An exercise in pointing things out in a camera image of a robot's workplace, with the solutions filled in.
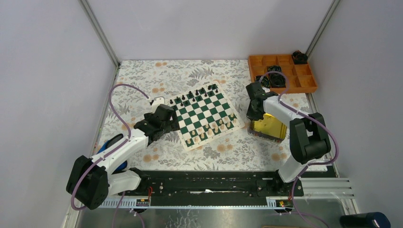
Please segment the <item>gold chess piece tin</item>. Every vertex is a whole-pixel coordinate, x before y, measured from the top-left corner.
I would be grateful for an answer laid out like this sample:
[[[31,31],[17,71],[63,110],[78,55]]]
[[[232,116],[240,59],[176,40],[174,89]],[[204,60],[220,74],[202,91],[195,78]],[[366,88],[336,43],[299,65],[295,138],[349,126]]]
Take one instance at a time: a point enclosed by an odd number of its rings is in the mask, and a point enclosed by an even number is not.
[[[251,121],[248,133],[252,136],[281,143],[285,140],[287,126],[270,114],[264,114],[262,119]]]

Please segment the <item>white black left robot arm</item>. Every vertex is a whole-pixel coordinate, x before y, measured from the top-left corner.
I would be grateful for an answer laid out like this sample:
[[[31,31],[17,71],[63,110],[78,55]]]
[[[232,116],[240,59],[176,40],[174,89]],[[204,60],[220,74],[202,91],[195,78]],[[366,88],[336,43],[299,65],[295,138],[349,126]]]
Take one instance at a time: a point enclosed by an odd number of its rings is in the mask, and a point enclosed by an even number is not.
[[[74,210],[96,209],[108,196],[131,190],[135,195],[147,191],[147,183],[132,170],[116,173],[116,169],[135,152],[145,149],[164,134],[179,130],[174,108],[158,105],[146,113],[128,135],[109,148],[88,158],[80,156],[74,162],[66,191],[71,194],[70,205]]]

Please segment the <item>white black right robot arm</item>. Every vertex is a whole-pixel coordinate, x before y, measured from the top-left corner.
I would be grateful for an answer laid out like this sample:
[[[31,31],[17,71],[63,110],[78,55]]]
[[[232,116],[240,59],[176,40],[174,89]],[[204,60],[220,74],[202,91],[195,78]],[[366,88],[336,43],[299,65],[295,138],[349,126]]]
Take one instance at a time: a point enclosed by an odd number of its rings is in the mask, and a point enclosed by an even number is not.
[[[279,179],[272,183],[273,191],[280,196],[291,190],[291,182],[300,175],[308,163],[320,159],[330,152],[329,133],[326,132],[324,118],[319,113],[308,114],[287,105],[275,92],[265,92],[259,82],[246,86],[250,102],[247,118],[262,120],[270,114],[289,129],[291,156],[278,170]]]

